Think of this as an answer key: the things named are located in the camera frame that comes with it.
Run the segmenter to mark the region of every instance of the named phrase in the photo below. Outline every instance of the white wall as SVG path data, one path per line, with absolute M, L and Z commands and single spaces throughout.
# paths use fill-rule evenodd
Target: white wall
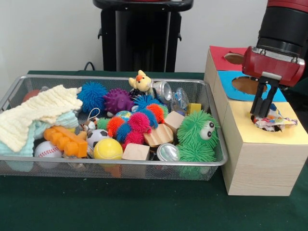
M 176 71 L 204 72 L 209 45 L 254 45 L 267 0 L 195 0 L 182 13 Z M 28 70 L 103 68 L 92 0 L 0 0 L 0 97 Z

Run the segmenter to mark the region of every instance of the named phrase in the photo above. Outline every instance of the yellow tennis ball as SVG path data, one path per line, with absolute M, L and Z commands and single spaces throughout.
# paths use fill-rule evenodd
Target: yellow tennis ball
M 120 160 L 122 155 L 123 149 L 120 143 L 111 138 L 99 141 L 94 147 L 95 159 Z

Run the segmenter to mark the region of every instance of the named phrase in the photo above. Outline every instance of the yellow blanket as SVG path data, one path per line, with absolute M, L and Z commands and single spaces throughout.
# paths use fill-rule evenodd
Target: yellow blanket
M 82 101 L 77 99 L 77 88 L 63 85 L 43 91 L 16 108 L 0 114 L 0 141 L 14 152 L 26 144 L 29 126 L 34 120 L 53 124 L 63 113 L 78 110 Z

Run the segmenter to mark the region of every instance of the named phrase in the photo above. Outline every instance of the baseball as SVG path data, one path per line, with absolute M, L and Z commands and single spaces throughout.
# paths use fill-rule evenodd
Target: baseball
M 34 157 L 54 157 L 61 158 L 62 152 L 54 145 L 50 143 L 50 141 L 45 141 L 40 143 L 34 152 Z M 42 168 L 50 169 L 57 167 L 59 163 L 56 162 L 38 162 L 38 164 Z

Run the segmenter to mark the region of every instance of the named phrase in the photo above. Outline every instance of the yellow rubber duck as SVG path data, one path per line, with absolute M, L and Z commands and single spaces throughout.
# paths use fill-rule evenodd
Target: yellow rubber duck
M 143 71 L 139 70 L 136 78 L 129 78 L 128 82 L 134 89 L 146 92 L 150 89 L 152 80 Z

